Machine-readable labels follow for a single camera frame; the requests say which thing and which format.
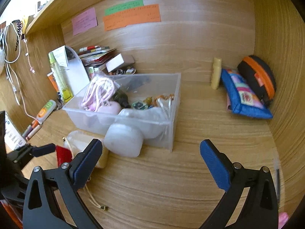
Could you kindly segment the red pouch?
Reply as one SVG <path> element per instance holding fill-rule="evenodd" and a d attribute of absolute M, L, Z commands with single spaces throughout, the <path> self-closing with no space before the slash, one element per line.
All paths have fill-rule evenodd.
<path fill-rule="evenodd" d="M 69 149 L 56 145 L 55 152 L 58 167 L 61 167 L 65 162 L 70 163 L 72 161 L 72 153 Z"/>

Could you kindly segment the orange sticky note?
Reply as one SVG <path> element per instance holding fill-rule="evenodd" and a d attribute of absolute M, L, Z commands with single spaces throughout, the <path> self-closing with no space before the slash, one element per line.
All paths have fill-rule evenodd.
<path fill-rule="evenodd" d="M 134 7 L 103 17 L 105 31 L 152 22 L 161 22 L 158 4 Z"/>

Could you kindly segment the pink round case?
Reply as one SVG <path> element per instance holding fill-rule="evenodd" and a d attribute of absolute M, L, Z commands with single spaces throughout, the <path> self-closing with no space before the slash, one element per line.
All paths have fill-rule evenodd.
<path fill-rule="evenodd" d="M 97 110 L 98 113 L 106 113 L 113 115 L 118 115 L 120 111 L 121 111 L 121 105 L 116 101 L 107 101 L 103 105 L 101 105 Z"/>

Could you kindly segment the gourd charm with orange cord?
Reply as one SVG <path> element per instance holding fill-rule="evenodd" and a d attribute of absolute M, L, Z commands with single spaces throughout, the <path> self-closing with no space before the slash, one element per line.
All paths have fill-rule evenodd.
<path fill-rule="evenodd" d="M 144 103 L 146 103 L 148 106 L 158 106 L 159 100 L 174 100 L 175 95 L 169 94 L 169 95 L 159 95 L 155 97 L 147 97 L 143 100 Z"/>

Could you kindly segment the black orange zipper case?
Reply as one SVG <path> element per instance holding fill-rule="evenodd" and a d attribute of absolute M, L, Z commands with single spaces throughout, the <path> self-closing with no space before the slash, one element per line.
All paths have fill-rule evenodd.
<path fill-rule="evenodd" d="M 270 67 L 258 56 L 249 55 L 237 66 L 240 75 L 266 107 L 274 100 L 277 84 Z"/>

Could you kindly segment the cream lotion tube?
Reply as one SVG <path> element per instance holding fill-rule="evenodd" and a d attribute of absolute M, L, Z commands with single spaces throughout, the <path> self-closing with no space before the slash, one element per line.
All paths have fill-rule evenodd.
<path fill-rule="evenodd" d="M 217 90 L 220 84 L 222 72 L 222 59 L 214 57 L 213 60 L 213 72 L 211 74 L 210 86 L 213 90 Z"/>

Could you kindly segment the beige drawstring pouch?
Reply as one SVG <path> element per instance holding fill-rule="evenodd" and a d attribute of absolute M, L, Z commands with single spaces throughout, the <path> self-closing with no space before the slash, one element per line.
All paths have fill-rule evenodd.
<path fill-rule="evenodd" d="M 69 133 L 66 137 L 63 137 L 64 148 L 70 150 L 72 159 L 80 152 L 83 152 L 87 145 L 94 139 L 93 136 L 85 134 L 81 131 L 75 130 Z M 103 169 L 107 166 L 109 150 L 102 145 L 102 154 L 96 164 L 96 168 Z M 106 205 L 101 205 L 92 195 L 87 184 L 84 186 L 83 190 L 87 193 L 89 201 L 97 208 L 102 211 L 107 211 L 108 207 Z"/>

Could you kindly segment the stack of books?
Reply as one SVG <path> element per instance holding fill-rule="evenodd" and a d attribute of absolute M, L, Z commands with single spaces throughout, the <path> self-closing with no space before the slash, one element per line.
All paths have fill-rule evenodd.
<path fill-rule="evenodd" d="M 91 79 L 96 73 L 105 72 L 106 63 L 110 61 L 116 53 L 116 48 L 100 47 L 78 52 L 78 57 L 83 63 L 85 70 Z"/>

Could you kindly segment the red white marker pen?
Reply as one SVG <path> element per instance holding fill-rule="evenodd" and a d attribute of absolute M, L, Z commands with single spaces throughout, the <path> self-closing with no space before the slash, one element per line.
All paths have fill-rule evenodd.
<path fill-rule="evenodd" d="M 97 49 L 99 48 L 100 46 L 88 46 L 88 47 L 83 47 L 83 48 L 80 48 L 79 49 L 79 52 L 80 53 L 83 53 L 83 52 L 87 52 L 87 51 L 91 51 L 91 50 L 94 50 L 94 49 Z"/>

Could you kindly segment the clear plastic storage bin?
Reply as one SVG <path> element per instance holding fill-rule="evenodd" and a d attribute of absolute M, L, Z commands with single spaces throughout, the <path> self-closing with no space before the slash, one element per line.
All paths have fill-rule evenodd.
<path fill-rule="evenodd" d="M 63 109 L 118 155 L 137 157 L 144 144 L 171 151 L 180 81 L 179 73 L 97 75 Z"/>

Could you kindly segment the white cloth pouch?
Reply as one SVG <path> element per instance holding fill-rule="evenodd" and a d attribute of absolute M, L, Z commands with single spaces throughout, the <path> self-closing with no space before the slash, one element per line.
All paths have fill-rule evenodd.
<path fill-rule="evenodd" d="M 164 133 L 169 119 L 161 108 L 146 110 L 122 109 L 115 120 L 139 129 L 145 139 L 154 139 Z"/>

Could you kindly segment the orange tube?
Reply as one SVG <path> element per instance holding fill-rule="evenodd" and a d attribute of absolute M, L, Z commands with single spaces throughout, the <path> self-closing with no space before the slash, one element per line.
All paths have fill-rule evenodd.
<path fill-rule="evenodd" d="M 54 87 L 54 89 L 56 90 L 56 92 L 59 93 L 59 89 L 58 89 L 57 83 L 55 81 L 53 72 L 48 73 L 47 77 L 50 80 L 50 82 L 51 82 L 52 86 Z"/>

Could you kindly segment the yellow spray bottle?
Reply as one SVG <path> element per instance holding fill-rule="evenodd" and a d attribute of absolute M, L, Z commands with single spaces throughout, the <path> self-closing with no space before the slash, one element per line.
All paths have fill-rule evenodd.
<path fill-rule="evenodd" d="M 55 82 L 57 83 L 58 90 L 60 92 L 63 101 L 66 103 L 72 99 L 73 97 L 72 92 L 70 91 L 68 85 L 65 82 L 64 76 L 62 75 L 61 69 L 54 57 L 53 52 L 48 53 L 48 58 L 49 58 L 51 70 L 55 78 Z"/>

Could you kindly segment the white paper sheet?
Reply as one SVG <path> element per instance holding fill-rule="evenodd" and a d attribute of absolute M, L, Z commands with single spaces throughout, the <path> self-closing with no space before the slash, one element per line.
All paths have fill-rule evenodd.
<path fill-rule="evenodd" d="M 73 95 L 77 95 L 90 80 L 77 52 L 69 46 L 61 46 L 52 51 L 65 83 Z"/>

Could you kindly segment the small white cardboard box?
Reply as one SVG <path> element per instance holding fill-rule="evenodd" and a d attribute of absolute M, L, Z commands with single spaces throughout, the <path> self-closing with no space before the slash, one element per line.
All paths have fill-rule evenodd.
<path fill-rule="evenodd" d="M 105 65 L 107 71 L 112 72 L 125 66 L 131 65 L 133 63 L 135 63 L 135 60 L 132 55 L 120 53 L 111 60 L 109 60 Z"/>

